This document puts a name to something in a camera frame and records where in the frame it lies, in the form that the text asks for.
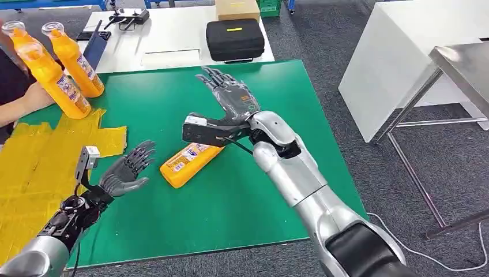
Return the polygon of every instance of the black zipper case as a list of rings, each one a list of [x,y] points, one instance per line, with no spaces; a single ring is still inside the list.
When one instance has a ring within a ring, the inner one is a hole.
[[[265,51],[265,38],[255,19],[209,22],[205,34],[214,61],[253,59]]]

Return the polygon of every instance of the bottle cap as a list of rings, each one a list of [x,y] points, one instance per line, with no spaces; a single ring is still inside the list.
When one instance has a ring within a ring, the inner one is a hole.
[[[25,43],[17,49],[17,53],[25,61],[35,61],[44,56],[43,47],[35,42]]]
[[[59,22],[48,22],[44,24],[42,31],[50,38],[58,38],[65,33],[65,26]]]
[[[27,34],[24,23],[20,21],[5,22],[2,25],[2,32],[9,36],[25,36]]]

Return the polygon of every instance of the stainless steel table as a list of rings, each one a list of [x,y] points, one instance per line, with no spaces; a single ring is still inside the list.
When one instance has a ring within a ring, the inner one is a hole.
[[[426,232],[426,237],[434,238],[440,234],[449,233],[465,226],[489,219],[489,209],[458,220],[452,224],[446,224],[442,215],[433,203],[431,196],[416,175],[408,159],[397,143],[392,131],[394,128],[406,128],[413,126],[441,125],[454,123],[468,123],[488,121],[489,117],[489,43],[461,44],[446,47],[435,47],[430,52],[430,58],[436,65],[432,75],[422,87],[414,94],[408,104],[401,110],[398,116],[385,128],[373,142],[379,144],[386,136],[396,149],[406,170],[415,183],[430,211],[435,216],[439,228]],[[433,84],[446,74],[468,99],[484,114],[480,118],[442,119],[432,121],[402,122],[405,116],[414,108],[415,104],[428,92]]]

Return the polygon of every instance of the orange plastic bottle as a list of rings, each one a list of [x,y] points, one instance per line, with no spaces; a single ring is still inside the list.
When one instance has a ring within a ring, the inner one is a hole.
[[[2,32],[10,36],[16,51],[26,43],[38,43],[42,47],[43,53],[52,59],[46,48],[39,41],[37,41],[37,39],[31,37],[27,33],[27,31],[25,30],[25,25],[21,21],[9,21],[4,23],[4,25],[2,25]]]
[[[223,149],[191,143],[166,161],[160,167],[160,172],[172,187],[181,188]]]
[[[43,52],[40,43],[24,43],[17,54],[36,77],[41,86],[51,95],[61,110],[73,119],[84,118],[91,110],[88,101],[80,93],[73,81],[64,74],[49,53]]]
[[[85,97],[100,96],[105,89],[95,70],[80,53],[78,44],[65,34],[65,27],[59,22],[49,22],[42,27],[43,34],[51,39],[54,53],[81,89]]]

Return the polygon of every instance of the smartphone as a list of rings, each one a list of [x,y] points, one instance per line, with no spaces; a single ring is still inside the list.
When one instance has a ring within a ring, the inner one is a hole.
[[[93,32],[81,32],[77,36],[77,41],[78,42],[89,41],[92,35]],[[101,36],[105,40],[108,40],[111,35],[112,35],[111,32],[99,32],[99,36]]]

